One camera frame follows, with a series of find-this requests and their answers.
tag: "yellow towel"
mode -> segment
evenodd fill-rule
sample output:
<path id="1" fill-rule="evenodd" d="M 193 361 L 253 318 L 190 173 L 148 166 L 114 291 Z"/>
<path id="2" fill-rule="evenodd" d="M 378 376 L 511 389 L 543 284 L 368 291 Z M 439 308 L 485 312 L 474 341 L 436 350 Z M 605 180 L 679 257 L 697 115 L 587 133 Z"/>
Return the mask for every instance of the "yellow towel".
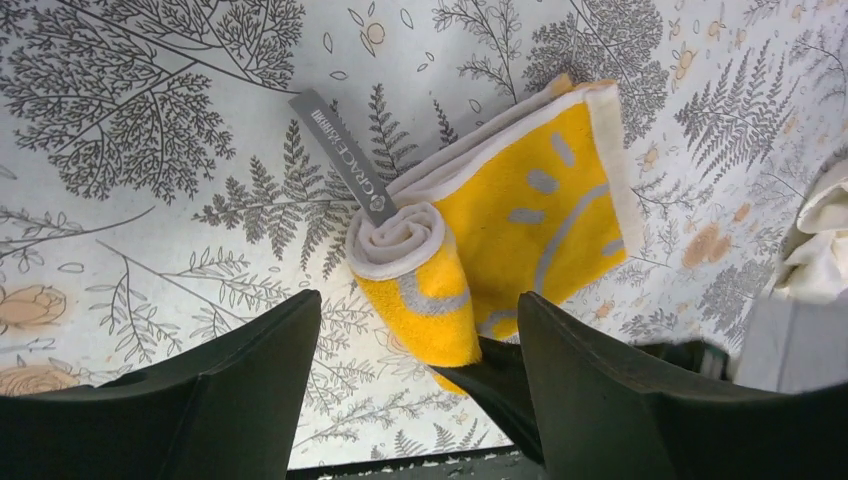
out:
<path id="1" fill-rule="evenodd" d="M 358 212 L 351 270 L 412 355 L 474 363 L 477 334 L 516 335 L 521 293 L 562 303 L 638 250 L 622 145 L 615 83 L 561 76 L 392 182 L 385 224 Z"/>

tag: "towel label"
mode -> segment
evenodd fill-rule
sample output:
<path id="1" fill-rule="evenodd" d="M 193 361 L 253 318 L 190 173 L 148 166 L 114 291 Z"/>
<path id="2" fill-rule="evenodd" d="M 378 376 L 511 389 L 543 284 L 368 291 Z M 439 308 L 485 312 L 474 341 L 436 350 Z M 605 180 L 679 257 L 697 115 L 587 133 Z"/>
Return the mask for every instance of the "towel label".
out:
<path id="1" fill-rule="evenodd" d="M 312 135 L 318 139 L 321 148 L 327 152 L 333 166 L 359 206 L 376 226 L 397 213 L 383 182 L 371 168 L 371 163 L 353 141 L 350 132 L 342 125 L 341 119 L 327 106 L 324 99 L 315 90 L 305 90 L 289 100 L 289 105 L 303 120 Z"/>

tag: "folded towel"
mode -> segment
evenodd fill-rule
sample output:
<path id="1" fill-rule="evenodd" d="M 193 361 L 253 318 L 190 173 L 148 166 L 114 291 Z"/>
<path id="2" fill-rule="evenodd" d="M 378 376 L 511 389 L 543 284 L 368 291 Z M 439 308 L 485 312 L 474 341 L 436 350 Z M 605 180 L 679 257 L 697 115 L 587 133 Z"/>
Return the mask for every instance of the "folded towel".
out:
<path id="1" fill-rule="evenodd" d="M 837 163 L 816 182 L 796 226 L 812 238 L 784 262 L 794 269 L 778 292 L 812 303 L 836 300 L 848 288 L 848 162 Z"/>
<path id="2" fill-rule="evenodd" d="M 638 250 L 622 145 L 615 83 L 558 77 L 392 182 L 386 223 L 358 212 L 351 270 L 412 355 L 474 363 L 478 334 L 516 335 L 521 293 L 562 303 Z"/>

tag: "dark floor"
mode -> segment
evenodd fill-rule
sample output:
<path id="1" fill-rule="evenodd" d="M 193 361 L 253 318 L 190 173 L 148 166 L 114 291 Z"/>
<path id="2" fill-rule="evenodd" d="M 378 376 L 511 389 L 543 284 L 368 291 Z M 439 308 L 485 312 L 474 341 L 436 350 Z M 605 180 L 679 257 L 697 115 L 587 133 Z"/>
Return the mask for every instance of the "dark floor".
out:
<path id="1" fill-rule="evenodd" d="M 545 480 L 541 467 L 509 448 L 478 450 L 335 467 L 293 470 L 288 479 L 464 479 Z"/>

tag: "tablecloth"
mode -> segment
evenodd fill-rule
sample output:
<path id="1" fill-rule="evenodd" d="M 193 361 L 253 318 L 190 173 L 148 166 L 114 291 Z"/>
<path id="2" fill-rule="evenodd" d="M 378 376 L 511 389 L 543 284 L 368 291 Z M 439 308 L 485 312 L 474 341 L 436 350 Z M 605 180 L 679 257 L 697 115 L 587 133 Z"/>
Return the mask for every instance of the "tablecloth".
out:
<path id="1" fill-rule="evenodd" d="M 837 0 L 6 0 L 0 393 L 100 384 L 308 287 L 292 468 L 508 443 L 352 283 L 354 202 L 287 101 L 317 89 L 388 182 L 560 72 L 619 82 L 647 220 L 563 307 L 737 352 L 807 187 L 848 156 L 845 26 Z"/>

